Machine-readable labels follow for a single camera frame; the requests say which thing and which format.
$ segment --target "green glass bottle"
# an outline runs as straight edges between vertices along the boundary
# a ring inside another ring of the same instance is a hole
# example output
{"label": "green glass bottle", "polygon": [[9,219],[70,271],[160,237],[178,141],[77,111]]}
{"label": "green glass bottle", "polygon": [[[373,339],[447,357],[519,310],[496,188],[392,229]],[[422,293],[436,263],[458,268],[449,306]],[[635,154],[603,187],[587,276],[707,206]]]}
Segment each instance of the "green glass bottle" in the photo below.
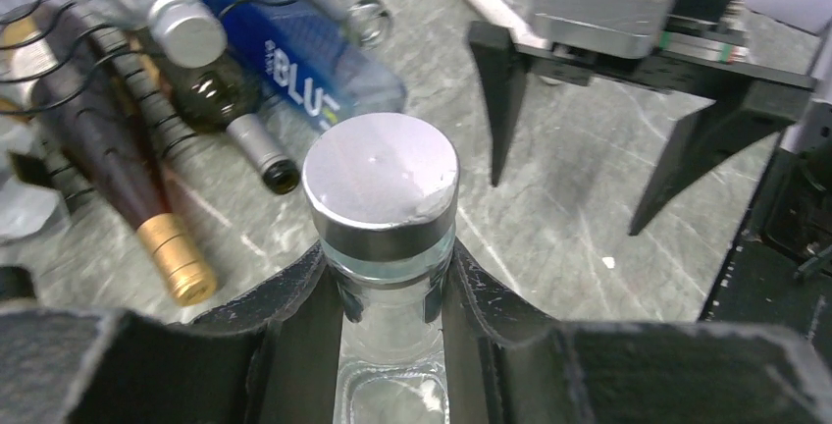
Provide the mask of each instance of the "green glass bottle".
{"label": "green glass bottle", "polygon": [[297,166],[256,114],[262,103],[260,79],[228,51],[208,66],[187,69],[164,57],[145,29],[130,34],[130,46],[149,53],[140,57],[142,66],[195,132],[226,133],[272,192],[282,195],[297,187]]}

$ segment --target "bottle opening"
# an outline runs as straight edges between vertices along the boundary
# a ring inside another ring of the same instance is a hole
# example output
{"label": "bottle opening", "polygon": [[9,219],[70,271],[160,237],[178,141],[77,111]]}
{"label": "bottle opening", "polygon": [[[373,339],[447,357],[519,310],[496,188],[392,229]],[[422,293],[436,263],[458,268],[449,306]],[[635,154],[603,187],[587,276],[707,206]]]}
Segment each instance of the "bottle opening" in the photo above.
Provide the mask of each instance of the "bottle opening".
{"label": "bottle opening", "polygon": [[360,0],[349,10],[349,28],[361,47],[373,48],[387,39],[392,17],[378,0]]}
{"label": "bottle opening", "polygon": [[300,184],[300,171],[291,160],[282,160],[266,170],[263,174],[263,183],[272,192],[285,195]]}

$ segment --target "silver bottle cap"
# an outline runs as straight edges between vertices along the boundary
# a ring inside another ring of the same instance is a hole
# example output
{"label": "silver bottle cap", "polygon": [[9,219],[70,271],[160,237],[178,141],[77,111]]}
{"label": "silver bottle cap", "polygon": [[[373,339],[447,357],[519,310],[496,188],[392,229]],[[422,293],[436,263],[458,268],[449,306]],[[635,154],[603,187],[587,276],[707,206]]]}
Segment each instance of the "silver bottle cap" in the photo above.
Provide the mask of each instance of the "silver bottle cap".
{"label": "silver bottle cap", "polygon": [[198,0],[154,4],[150,33],[177,66],[207,66],[228,44],[222,24]]}
{"label": "silver bottle cap", "polygon": [[456,151],[442,132],[406,115],[335,125],[309,149],[301,179],[321,239],[355,259],[418,255],[456,216]]}

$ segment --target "wine bottle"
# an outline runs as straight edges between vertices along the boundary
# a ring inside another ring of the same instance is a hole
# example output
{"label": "wine bottle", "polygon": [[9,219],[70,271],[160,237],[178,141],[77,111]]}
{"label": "wine bottle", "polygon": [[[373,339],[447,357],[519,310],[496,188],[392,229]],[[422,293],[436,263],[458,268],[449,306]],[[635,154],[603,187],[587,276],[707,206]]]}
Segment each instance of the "wine bottle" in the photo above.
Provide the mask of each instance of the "wine bottle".
{"label": "wine bottle", "polygon": [[256,114],[262,103],[258,76],[228,51],[208,66],[179,67],[144,30],[130,34],[130,46],[146,53],[139,58],[142,66],[192,130],[227,133],[272,192],[283,195],[297,187],[297,166]]}
{"label": "wine bottle", "polygon": [[[33,39],[57,12],[40,5],[8,25],[0,42]],[[59,66],[28,88],[24,102],[45,106],[68,100],[38,113],[36,121],[136,230],[173,299],[182,306],[203,301],[216,289],[216,277],[171,209],[150,135],[124,78],[112,62],[96,69],[104,51],[93,37],[76,45],[86,29],[72,11],[63,12],[42,39],[12,53],[16,77]]]}

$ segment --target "black holder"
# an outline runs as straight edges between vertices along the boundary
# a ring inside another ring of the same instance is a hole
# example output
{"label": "black holder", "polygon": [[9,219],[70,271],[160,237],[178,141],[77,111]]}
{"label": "black holder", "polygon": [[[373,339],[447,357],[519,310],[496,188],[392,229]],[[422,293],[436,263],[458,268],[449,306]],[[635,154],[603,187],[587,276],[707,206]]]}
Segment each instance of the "black holder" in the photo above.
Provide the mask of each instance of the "black holder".
{"label": "black holder", "polygon": [[[719,18],[730,0],[677,0],[666,30],[738,44]],[[702,25],[703,21],[713,23]],[[492,134],[492,185],[499,183],[526,89],[526,75],[586,86],[593,76],[714,100],[677,122],[630,224],[637,235],[674,196],[724,160],[780,132],[803,115],[815,80],[754,64],[722,63],[662,49],[623,59],[588,50],[514,43],[510,30],[473,22],[468,45],[477,65]]]}
{"label": "black holder", "polygon": [[[832,376],[784,328],[560,322],[460,243],[446,280],[454,424],[832,420]],[[318,245],[187,325],[124,310],[0,312],[0,415],[15,423],[331,424],[342,318]]]}

